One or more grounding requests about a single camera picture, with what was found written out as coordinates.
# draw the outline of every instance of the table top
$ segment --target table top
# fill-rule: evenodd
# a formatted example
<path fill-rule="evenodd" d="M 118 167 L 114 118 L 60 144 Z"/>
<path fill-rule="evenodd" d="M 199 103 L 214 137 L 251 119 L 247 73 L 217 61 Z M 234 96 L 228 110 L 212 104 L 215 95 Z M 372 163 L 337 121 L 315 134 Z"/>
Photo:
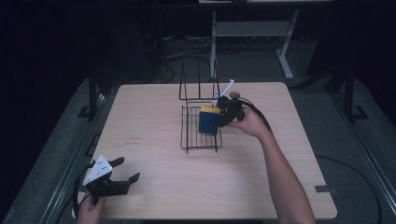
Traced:
<path fill-rule="evenodd" d="M 187 84 L 189 94 L 197 84 Z M 202 84 L 202 92 L 211 92 Z M 93 155 L 112 161 L 112 180 L 140 179 L 127 195 L 107 199 L 103 218 L 266 219 L 276 218 L 260 143 L 237 129 L 221 129 L 222 147 L 180 146 L 182 106 L 178 84 L 121 86 Z M 337 211 L 289 91 L 283 83 L 234 83 L 267 117 L 285 157 L 302 182 L 316 218 Z"/>

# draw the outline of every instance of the gray floor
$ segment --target gray floor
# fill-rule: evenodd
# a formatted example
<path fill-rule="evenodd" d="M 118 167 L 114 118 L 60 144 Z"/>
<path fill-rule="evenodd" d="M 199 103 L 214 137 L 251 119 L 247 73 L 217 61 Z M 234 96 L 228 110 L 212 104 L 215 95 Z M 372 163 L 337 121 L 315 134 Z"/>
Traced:
<path fill-rule="evenodd" d="M 283 76 L 275 53 L 281 41 L 282 39 L 246 39 L 247 50 L 233 54 L 219 54 L 220 81 L 227 82 L 230 78 L 235 79 L 236 82 L 280 81 L 293 86 L 309 78 L 305 75 L 305 70 L 315 49 L 315 42 L 293 41 L 290 44 L 287 58 L 295 78 L 287 80 Z M 168 55 L 174 55 L 198 45 L 190 41 L 168 40 L 166 42 Z M 208 52 L 194 54 L 194 56 L 208 61 Z M 168 63 L 175 71 L 173 82 L 179 81 L 182 61 L 189 81 L 194 81 L 197 75 L 198 61 L 201 61 L 202 76 L 209 77 L 209 67 L 204 61 L 197 58 L 184 58 Z M 163 74 L 166 74 L 166 78 L 172 76 L 171 71 L 165 71 L 164 68 L 163 66 Z M 163 82 L 163 75 L 153 80 L 153 83 L 161 82 Z M 321 156 L 318 157 L 318 163 L 328 186 L 332 188 L 332 196 L 338 210 L 336 218 L 319 220 L 318 223 L 378 223 L 378 208 L 381 209 L 381 223 L 396 223 L 396 216 L 378 188 L 362 156 L 360 145 L 356 142 L 349 124 L 340 112 L 339 102 L 343 99 L 343 93 L 342 91 L 337 94 L 327 93 L 324 90 L 326 82 L 327 78 L 323 78 L 302 91 L 290 91 L 312 148 L 316 155 Z M 85 156 L 85 152 L 95 135 L 102 131 L 116 93 L 117 87 L 114 87 L 106 98 L 99 101 L 98 114 L 92 122 L 88 122 L 88 119 L 78 118 L 80 109 L 88 104 L 89 97 L 88 82 L 81 84 L 3 223 L 55 223 L 61 208 L 71 195 L 74 176 L 91 159 Z M 377 107 L 370 92 L 358 81 L 355 82 L 354 93 L 354 105 L 361 105 L 369 117 L 369 119 L 357 120 L 354 127 L 358 128 L 364 136 L 389 180 L 393 181 L 393 186 L 396 186 L 396 164 L 393 162 L 396 158 L 394 150 L 396 129 Z M 59 223 L 73 222 L 69 204 Z M 142 222 L 139 220 L 103 221 L 103 223 Z M 144 223 L 164 222 L 262 223 L 260 220 L 144 221 Z"/>

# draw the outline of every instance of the sponge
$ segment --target sponge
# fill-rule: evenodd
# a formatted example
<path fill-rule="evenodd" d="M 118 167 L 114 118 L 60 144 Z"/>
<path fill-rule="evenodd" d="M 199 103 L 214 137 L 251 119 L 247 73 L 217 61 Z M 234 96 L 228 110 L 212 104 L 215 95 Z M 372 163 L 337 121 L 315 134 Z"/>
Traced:
<path fill-rule="evenodd" d="M 213 124 L 220 119 L 220 109 L 213 106 L 201 106 L 199 112 L 199 133 L 216 135 L 218 127 Z"/>

